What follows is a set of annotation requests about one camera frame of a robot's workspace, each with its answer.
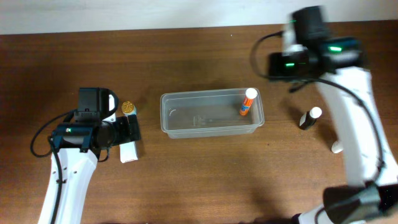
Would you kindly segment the small gold-lid jar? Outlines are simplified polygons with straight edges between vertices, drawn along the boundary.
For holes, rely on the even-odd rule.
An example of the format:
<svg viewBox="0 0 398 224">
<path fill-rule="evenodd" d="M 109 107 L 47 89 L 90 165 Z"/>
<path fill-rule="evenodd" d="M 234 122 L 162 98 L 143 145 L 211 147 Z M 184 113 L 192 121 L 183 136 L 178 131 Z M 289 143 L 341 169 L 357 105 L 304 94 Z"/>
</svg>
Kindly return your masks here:
<svg viewBox="0 0 398 224">
<path fill-rule="evenodd" d="M 121 106 L 122 112 L 125 116 L 136 115 L 137 108 L 130 101 L 125 101 Z"/>
</svg>

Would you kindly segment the orange tube white cap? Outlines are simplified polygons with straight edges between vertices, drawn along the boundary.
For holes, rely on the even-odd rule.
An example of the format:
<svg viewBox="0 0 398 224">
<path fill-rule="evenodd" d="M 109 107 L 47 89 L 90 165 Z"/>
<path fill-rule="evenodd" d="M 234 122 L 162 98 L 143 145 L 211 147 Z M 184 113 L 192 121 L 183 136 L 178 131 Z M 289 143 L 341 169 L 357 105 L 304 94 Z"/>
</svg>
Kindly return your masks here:
<svg viewBox="0 0 398 224">
<path fill-rule="evenodd" d="M 256 99 L 257 96 L 258 96 L 258 92 L 255 88 L 248 88 L 245 91 L 245 97 L 244 97 L 243 103 L 241 105 L 241 108 L 239 110 L 240 115 L 246 116 L 248 114 L 249 109 L 252 106 L 252 103 Z"/>
</svg>

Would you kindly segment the black bottle white cap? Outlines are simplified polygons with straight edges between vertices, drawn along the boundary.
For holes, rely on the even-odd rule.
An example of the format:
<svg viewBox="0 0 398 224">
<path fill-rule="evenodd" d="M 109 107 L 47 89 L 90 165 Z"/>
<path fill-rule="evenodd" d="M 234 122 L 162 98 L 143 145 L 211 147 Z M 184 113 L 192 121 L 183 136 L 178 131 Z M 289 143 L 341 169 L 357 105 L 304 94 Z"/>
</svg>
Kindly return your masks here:
<svg viewBox="0 0 398 224">
<path fill-rule="evenodd" d="M 319 107 L 313 107 L 301 117 L 299 122 L 299 128 L 302 130 L 307 130 L 311 128 L 321 115 L 322 109 Z"/>
</svg>

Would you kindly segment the white green medicine box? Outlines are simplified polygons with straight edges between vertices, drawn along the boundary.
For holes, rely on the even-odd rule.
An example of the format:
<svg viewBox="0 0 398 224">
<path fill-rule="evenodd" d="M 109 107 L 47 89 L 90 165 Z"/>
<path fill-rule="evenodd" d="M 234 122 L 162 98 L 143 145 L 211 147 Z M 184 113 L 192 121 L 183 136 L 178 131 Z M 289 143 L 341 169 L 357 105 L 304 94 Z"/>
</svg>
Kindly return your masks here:
<svg viewBox="0 0 398 224">
<path fill-rule="evenodd" d="M 120 161 L 122 163 L 138 160 L 136 143 L 134 141 L 119 145 Z"/>
</svg>

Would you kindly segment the white spray bottle clear cap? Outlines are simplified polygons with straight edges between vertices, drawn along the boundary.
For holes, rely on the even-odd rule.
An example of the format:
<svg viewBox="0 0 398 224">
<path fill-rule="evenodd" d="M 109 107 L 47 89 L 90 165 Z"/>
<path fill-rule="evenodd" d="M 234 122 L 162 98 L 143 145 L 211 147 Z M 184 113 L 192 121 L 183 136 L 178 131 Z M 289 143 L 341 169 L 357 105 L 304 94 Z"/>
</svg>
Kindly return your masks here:
<svg viewBox="0 0 398 224">
<path fill-rule="evenodd" d="M 334 154 L 338 154 L 343 151 L 343 145 L 340 141 L 335 141 L 331 147 L 331 151 Z"/>
</svg>

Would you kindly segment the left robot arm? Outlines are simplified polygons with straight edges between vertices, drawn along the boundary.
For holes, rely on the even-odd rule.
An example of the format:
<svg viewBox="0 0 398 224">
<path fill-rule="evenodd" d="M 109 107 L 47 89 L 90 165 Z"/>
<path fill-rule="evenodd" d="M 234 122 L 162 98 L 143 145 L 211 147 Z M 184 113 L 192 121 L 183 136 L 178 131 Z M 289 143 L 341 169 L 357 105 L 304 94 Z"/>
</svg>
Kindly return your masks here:
<svg viewBox="0 0 398 224">
<path fill-rule="evenodd" d="M 138 159 L 141 139 L 136 107 L 119 103 L 107 88 L 80 88 L 78 107 L 61 116 L 47 138 L 51 173 L 39 223 L 80 223 L 85 197 L 101 152 L 119 147 L 122 163 Z"/>
</svg>

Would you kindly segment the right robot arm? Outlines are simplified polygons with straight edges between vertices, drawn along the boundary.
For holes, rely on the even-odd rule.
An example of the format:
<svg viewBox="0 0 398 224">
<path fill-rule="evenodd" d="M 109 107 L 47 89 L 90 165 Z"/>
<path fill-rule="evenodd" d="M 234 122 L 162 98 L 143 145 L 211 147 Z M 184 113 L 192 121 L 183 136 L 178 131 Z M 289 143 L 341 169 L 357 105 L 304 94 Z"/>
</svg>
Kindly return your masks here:
<svg viewBox="0 0 398 224">
<path fill-rule="evenodd" d="M 315 83 L 342 146 L 346 185 L 329 187 L 322 204 L 294 223 L 364 223 L 397 211 L 397 162 L 373 97 L 364 52 L 352 37 L 332 38 L 318 6 L 292 13 L 284 49 L 270 56 L 272 81 Z"/>
</svg>

